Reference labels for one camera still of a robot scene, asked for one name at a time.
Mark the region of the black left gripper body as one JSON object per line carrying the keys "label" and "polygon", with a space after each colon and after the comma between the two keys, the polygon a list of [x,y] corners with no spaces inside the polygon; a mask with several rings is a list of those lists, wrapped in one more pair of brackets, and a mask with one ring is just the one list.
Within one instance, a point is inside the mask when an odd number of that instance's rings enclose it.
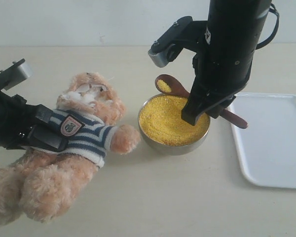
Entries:
{"label": "black left gripper body", "polygon": [[22,96],[8,96],[0,85],[0,147],[22,150],[33,144],[38,105],[30,105]]}

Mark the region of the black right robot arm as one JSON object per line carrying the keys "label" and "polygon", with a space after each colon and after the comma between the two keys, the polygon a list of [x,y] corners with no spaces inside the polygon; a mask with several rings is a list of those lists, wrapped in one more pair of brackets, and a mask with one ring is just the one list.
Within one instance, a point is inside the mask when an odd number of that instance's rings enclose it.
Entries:
{"label": "black right robot arm", "polygon": [[199,117],[220,106],[227,107],[247,84],[254,53],[277,34],[260,42],[267,15],[278,14],[270,0],[212,0],[204,35],[198,39],[193,59],[195,79],[182,119],[195,125]]}

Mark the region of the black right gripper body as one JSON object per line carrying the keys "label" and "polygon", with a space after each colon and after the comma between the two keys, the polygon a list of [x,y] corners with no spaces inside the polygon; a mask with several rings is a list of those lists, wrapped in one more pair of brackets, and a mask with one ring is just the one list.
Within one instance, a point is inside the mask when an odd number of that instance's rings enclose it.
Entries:
{"label": "black right gripper body", "polygon": [[227,98],[227,106],[235,94],[247,84],[253,55],[266,18],[208,17],[195,79],[211,92]]}

